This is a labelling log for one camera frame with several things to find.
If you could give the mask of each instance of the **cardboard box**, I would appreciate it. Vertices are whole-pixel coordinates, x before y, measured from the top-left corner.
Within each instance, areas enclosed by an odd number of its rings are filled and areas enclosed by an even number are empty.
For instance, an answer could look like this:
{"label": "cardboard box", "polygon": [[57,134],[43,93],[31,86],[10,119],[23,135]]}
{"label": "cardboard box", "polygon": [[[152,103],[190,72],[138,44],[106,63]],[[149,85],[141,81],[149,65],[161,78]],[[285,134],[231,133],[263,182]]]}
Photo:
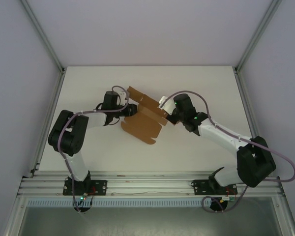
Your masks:
{"label": "cardboard box", "polygon": [[167,124],[165,111],[158,108],[154,99],[129,87],[129,97],[138,103],[138,112],[134,116],[125,117],[121,122],[122,129],[147,144],[155,144],[162,126]]}

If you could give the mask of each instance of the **white wall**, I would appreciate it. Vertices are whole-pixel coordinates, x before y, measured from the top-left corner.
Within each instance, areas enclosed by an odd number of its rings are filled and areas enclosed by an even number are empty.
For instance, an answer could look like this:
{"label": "white wall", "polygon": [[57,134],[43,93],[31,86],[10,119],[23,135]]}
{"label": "white wall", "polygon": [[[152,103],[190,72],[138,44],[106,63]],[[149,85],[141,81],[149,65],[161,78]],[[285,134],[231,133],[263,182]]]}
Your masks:
{"label": "white wall", "polygon": [[[262,135],[295,162],[295,0],[281,3],[242,75]],[[276,161],[281,178],[291,177]],[[295,181],[283,186],[295,219]]]}
{"label": "white wall", "polygon": [[271,0],[29,0],[69,65],[233,65]]}
{"label": "white wall", "polygon": [[58,70],[19,1],[0,1],[0,235],[30,170]]}

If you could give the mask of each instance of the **white tabletop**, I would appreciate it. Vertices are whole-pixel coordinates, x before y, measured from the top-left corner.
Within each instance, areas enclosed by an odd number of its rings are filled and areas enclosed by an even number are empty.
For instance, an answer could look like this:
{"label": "white tabletop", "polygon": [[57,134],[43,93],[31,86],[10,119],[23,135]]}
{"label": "white tabletop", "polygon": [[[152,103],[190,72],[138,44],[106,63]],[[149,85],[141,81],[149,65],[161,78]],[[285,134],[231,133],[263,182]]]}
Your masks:
{"label": "white tabletop", "polygon": [[[60,92],[54,125],[61,110],[91,110],[103,101],[114,85],[132,86],[155,100],[179,90],[201,94],[212,117],[223,126],[250,136],[248,122],[231,66],[90,66],[68,67]],[[203,102],[190,95],[198,112]],[[213,171],[236,164],[219,145],[168,123],[153,145],[145,144],[113,126],[89,129],[82,154],[90,171],[104,172],[189,172]],[[48,144],[40,171],[66,171],[61,156]]]}

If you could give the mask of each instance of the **purple cable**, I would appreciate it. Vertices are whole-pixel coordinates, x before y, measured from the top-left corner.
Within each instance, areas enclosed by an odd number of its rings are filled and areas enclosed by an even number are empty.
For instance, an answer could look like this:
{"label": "purple cable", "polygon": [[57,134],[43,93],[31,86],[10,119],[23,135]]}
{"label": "purple cable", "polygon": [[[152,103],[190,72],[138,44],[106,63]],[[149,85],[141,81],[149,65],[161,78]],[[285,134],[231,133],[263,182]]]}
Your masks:
{"label": "purple cable", "polygon": [[72,197],[73,197],[73,202],[74,202],[74,205],[77,209],[78,212],[80,212],[80,209],[78,207],[78,204],[77,204],[77,201],[75,199],[75,193],[74,193],[74,175],[73,175],[73,172],[72,172],[72,169],[70,167],[70,164],[68,162],[68,159],[66,157],[66,155],[62,152],[61,148],[60,148],[60,144],[61,144],[61,140],[62,140],[62,137],[63,137],[63,134],[66,130],[66,128],[69,126],[69,124],[71,123],[71,121],[76,117],[76,116],[79,116],[79,115],[82,115],[82,114],[91,114],[91,113],[107,113],[107,112],[121,112],[123,109],[125,109],[128,104],[129,104],[129,93],[127,90],[125,90],[123,87],[121,86],[113,86],[112,87],[112,91],[114,91],[114,88],[119,88],[119,89],[122,89],[125,93],[126,93],[126,104],[120,108],[120,109],[117,109],[117,110],[108,110],[108,111],[100,111],[100,110],[90,110],[90,111],[85,111],[85,112],[77,112],[75,113],[68,121],[67,123],[65,124],[65,126],[63,127],[62,131],[60,132],[60,135],[59,135],[59,139],[58,139],[58,143],[57,143],[57,148],[58,148],[58,152],[60,153],[60,155],[64,158],[64,162],[68,168],[68,171],[71,175],[71,178],[72,178]]}
{"label": "purple cable", "polygon": [[[253,141],[251,141],[251,140],[247,140],[247,139],[242,139],[242,138],[238,137],[237,135],[234,135],[234,134],[230,133],[229,131],[223,129],[222,127],[216,125],[215,122],[214,122],[214,121],[212,120],[212,118],[211,118],[211,115],[210,115],[210,112],[209,112],[209,109],[208,109],[207,101],[206,101],[206,100],[205,100],[200,94],[198,94],[198,93],[196,93],[196,92],[189,91],[189,90],[183,90],[183,91],[175,92],[175,93],[173,93],[172,95],[170,95],[170,96],[164,101],[164,103],[160,106],[160,108],[162,108],[162,107],[165,105],[165,103],[166,103],[167,101],[169,101],[172,97],[174,97],[175,95],[181,94],[181,93],[191,93],[191,94],[196,95],[197,97],[201,98],[201,100],[204,102],[204,104],[205,104],[205,106],[206,106],[206,113],[207,113],[207,117],[208,117],[209,121],[210,121],[210,122],[211,122],[211,123],[217,128],[217,129],[221,130],[221,131],[224,132],[225,134],[227,134],[227,135],[229,135],[229,136],[231,136],[231,137],[233,137],[233,138],[235,138],[235,139],[238,139],[238,140],[241,140],[241,141],[243,141],[243,142],[246,142],[246,143],[249,143],[249,144],[255,145],[255,146],[257,146],[257,147],[259,147],[259,148],[262,148],[262,149],[264,149],[264,150],[266,150],[266,151],[272,152],[272,153],[275,154],[275,155],[278,155],[279,157],[283,158],[283,159],[286,160],[288,163],[290,163],[290,165],[292,166],[292,168],[293,168],[293,170],[294,170],[294,174],[293,174],[293,176],[292,176],[291,178],[289,178],[289,179],[270,179],[270,178],[266,178],[266,179],[264,179],[264,181],[272,181],[272,182],[291,182],[291,181],[293,181],[293,180],[295,179],[295,164],[294,164],[294,162],[293,162],[291,159],[289,159],[288,157],[284,156],[283,154],[281,154],[281,153],[279,153],[279,152],[277,152],[277,151],[275,151],[275,150],[273,150],[273,149],[270,149],[270,148],[268,148],[268,147],[262,146],[262,145],[260,145],[260,144],[258,144],[258,143],[256,143],[256,142],[253,142]],[[224,212],[230,211],[231,209],[234,209],[234,208],[238,205],[239,201],[241,200],[241,198],[242,198],[243,195],[245,194],[247,188],[248,188],[248,186],[245,188],[245,190],[243,191],[242,195],[241,195],[240,198],[237,200],[236,204],[235,204],[234,206],[232,206],[230,209],[225,210]],[[214,201],[218,202],[218,200],[216,200],[215,198],[209,197],[209,196],[204,197],[204,198],[202,199],[202,201],[204,201],[204,200],[207,199],[207,198],[211,198],[211,199],[213,199]]]}

